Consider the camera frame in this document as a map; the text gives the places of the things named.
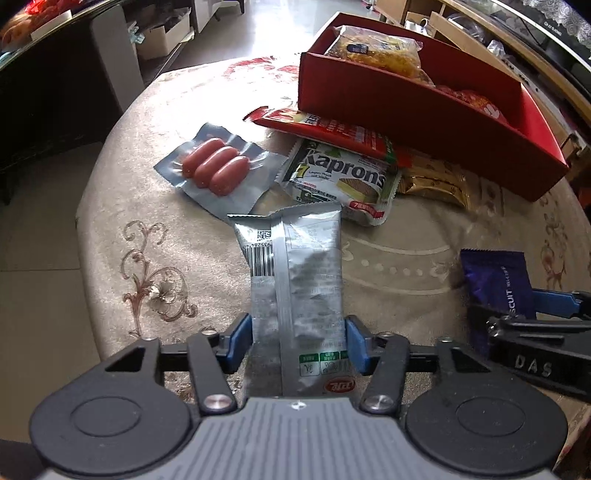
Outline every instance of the red snack package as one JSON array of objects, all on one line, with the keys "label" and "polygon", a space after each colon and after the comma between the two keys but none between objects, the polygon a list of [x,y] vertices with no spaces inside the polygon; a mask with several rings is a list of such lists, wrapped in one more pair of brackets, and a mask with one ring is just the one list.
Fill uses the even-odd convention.
[{"label": "red snack package", "polygon": [[413,164],[410,153],[405,148],[395,147],[387,137],[379,133],[293,108],[272,109],[262,106],[243,120],[383,160],[397,167],[410,167]]},{"label": "red snack package", "polygon": [[488,98],[480,93],[473,92],[472,90],[452,90],[451,88],[445,85],[437,85],[437,90],[451,95],[458,100],[461,100],[468,105],[472,105],[474,108],[480,110],[481,112],[496,118],[497,120],[503,122],[505,125],[509,125],[509,122],[505,118],[505,115],[501,113],[501,111],[492,103]]}]

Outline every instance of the floral pattern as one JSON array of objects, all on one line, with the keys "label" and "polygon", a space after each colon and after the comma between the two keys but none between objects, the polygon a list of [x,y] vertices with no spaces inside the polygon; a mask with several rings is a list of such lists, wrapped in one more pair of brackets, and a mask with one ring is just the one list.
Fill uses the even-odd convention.
[{"label": "floral pattern", "polygon": [[548,290],[562,290],[563,275],[566,275],[566,251],[569,237],[564,223],[560,219],[558,200],[552,192],[548,192],[539,200],[544,209],[547,238],[540,251],[540,258],[546,271],[546,288]]},{"label": "floral pattern", "polygon": [[[123,301],[128,301],[131,306],[131,313],[134,317],[135,329],[129,332],[130,335],[141,338],[142,329],[139,321],[142,303],[148,299],[148,306],[156,312],[165,322],[173,322],[183,315],[195,317],[197,306],[189,303],[187,282],[183,273],[176,267],[159,268],[153,273],[150,272],[150,261],[145,256],[145,249],[148,245],[150,235],[159,235],[156,245],[162,245],[166,240],[168,228],[163,223],[155,223],[146,227],[140,220],[133,220],[125,225],[123,237],[127,242],[135,240],[136,234],[132,228],[139,230],[142,235],[142,244],[139,248],[130,249],[121,259],[121,276],[124,280],[132,279],[135,291],[123,295]],[[139,265],[140,274],[129,274],[132,265]]]}]

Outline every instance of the vacuum-packed sausage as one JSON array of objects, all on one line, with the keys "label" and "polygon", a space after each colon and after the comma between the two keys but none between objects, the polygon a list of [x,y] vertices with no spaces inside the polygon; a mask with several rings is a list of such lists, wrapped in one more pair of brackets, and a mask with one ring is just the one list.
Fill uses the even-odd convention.
[{"label": "vacuum-packed sausage", "polygon": [[199,145],[184,158],[183,177],[190,179],[199,165],[224,146],[225,144],[220,138],[210,138]]},{"label": "vacuum-packed sausage", "polygon": [[223,147],[214,152],[195,170],[193,175],[195,185],[202,189],[209,187],[214,174],[237,155],[238,150],[234,147]]},{"label": "vacuum-packed sausage", "polygon": [[246,178],[249,169],[248,157],[235,157],[215,173],[209,183],[209,189],[220,197],[228,195]]}]

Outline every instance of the storage box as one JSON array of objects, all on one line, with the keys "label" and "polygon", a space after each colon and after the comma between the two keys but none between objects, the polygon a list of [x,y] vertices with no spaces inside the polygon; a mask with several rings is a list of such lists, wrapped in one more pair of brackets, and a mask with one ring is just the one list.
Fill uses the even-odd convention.
[{"label": "storage box", "polygon": [[[341,25],[422,42],[421,66],[436,85],[486,96],[511,127],[435,88],[324,56],[336,38],[331,27]],[[569,169],[520,82],[450,45],[369,18],[337,13],[316,35],[301,54],[298,107],[376,130],[400,145],[458,163],[532,202]]]},{"label": "storage box", "polygon": [[137,45],[137,52],[143,60],[165,57],[181,40],[187,36],[191,27],[189,26],[189,12],[186,12],[182,19],[167,32],[164,27],[151,28],[142,33],[145,39]]}]

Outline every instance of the food label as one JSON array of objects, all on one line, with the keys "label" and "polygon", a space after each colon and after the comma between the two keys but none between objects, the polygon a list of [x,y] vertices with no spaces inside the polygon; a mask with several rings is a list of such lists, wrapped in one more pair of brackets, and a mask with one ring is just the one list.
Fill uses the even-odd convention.
[{"label": "food label", "polygon": [[300,355],[301,377],[332,375],[340,372],[345,374],[351,373],[351,364],[347,350]]},{"label": "food label", "polygon": [[335,378],[324,384],[329,393],[347,393],[355,389],[355,379],[352,377]]},{"label": "food label", "polygon": [[351,53],[362,53],[363,55],[367,55],[369,48],[367,45],[363,45],[362,43],[350,43],[347,45],[347,51]]}]

